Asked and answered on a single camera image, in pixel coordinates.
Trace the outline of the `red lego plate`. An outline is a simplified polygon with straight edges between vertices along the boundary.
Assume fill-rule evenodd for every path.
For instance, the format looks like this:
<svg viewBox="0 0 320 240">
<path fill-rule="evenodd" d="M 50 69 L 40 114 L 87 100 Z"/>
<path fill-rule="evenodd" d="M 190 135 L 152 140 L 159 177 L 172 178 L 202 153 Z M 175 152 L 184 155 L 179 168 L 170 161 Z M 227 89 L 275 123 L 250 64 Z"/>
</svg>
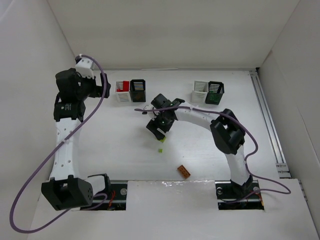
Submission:
<svg viewBox="0 0 320 240">
<path fill-rule="evenodd" d="M 117 92 L 128 92 L 130 90 L 130 82 L 129 81 L 118 81 L 117 82 Z"/>
</svg>

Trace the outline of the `orange lego plate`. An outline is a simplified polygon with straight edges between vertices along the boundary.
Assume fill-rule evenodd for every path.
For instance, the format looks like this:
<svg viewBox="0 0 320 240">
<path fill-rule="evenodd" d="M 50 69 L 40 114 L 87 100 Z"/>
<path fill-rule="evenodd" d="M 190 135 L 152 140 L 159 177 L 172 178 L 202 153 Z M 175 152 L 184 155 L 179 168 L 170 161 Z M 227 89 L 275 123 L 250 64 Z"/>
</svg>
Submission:
<svg viewBox="0 0 320 240">
<path fill-rule="evenodd" d="M 177 171 L 184 179 L 188 179 L 191 176 L 190 172 L 183 165 L 180 165 L 177 168 Z"/>
</svg>

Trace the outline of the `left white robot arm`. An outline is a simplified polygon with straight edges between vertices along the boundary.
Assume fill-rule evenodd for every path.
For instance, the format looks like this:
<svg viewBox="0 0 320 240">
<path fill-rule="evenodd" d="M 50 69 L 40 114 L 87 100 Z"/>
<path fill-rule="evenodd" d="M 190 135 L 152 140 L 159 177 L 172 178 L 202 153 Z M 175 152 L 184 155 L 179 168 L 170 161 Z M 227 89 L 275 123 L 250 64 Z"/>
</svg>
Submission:
<svg viewBox="0 0 320 240">
<path fill-rule="evenodd" d="M 55 75 L 58 94 L 53 117 L 56 127 L 57 151 L 47 182 L 42 183 L 41 193 L 56 211 L 83 208 L 92 205 L 94 196 L 101 191 L 109 193 L 110 178 L 106 173 L 80 176 L 78 150 L 81 127 L 85 123 L 85 100 L 108 98 L 111 85 L 107 74 L 100 73 L 101 85 L 94 75 L 82 76 L 75 68 Z"/>
</svg>

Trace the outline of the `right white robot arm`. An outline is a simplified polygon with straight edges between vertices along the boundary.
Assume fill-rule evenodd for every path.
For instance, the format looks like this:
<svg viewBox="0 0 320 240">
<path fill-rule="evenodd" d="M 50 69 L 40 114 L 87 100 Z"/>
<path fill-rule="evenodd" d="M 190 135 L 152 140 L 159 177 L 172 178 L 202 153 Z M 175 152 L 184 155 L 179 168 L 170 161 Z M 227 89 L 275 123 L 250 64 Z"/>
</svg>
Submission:
<svg viewBox="0 0 320 240">
<path fill-rule="evenodd" d="M 161 93 L 143 108 L 150 116 L 146 128 L 157 140 L 163 140 L 175 121 L 188 122 L 211 132 L 218 150 L 225 154 L 230 169 L 230 182 L 233 191 L 244 194 L 249 190 L 253 177 L 245 166 L 245 131 L 235 123 L 236 116 L 230 109 L 224 109 L 215 116 L 208 110 L 194 108 L 183 99 L 173 101 Z"/>
</svg>

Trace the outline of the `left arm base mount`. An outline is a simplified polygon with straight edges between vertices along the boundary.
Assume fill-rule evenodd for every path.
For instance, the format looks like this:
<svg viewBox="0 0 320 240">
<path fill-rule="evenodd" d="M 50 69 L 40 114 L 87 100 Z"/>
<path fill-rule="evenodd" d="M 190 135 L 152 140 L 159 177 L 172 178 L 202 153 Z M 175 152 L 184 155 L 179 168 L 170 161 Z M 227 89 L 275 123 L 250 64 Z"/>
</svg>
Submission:
<svg viewBox="0 0 320 240">
<path fill-rule="evenodd" d="M 81 211 L 125 211 L 127 208 L 128 181 L 112 180 L 110 190 L 103 190 L 95 196 L 91 206 Z"/>
</svg>

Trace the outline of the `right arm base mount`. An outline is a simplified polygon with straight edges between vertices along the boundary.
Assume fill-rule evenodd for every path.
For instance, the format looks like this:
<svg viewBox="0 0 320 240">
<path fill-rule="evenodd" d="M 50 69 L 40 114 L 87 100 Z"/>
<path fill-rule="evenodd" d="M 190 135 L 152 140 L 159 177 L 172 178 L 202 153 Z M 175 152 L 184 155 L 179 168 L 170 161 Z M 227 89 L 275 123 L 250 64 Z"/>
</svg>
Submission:
<svg viewBox="0 0 320 240">
<path fill-rule="evenodd" d="M 264 210 L 261 194 L 254 190 L 260 188 L 254 180 L 244 193 L 236 192 L 230 181 L 216 181 L 216 197 L 219 210 Z"/>
</svg>

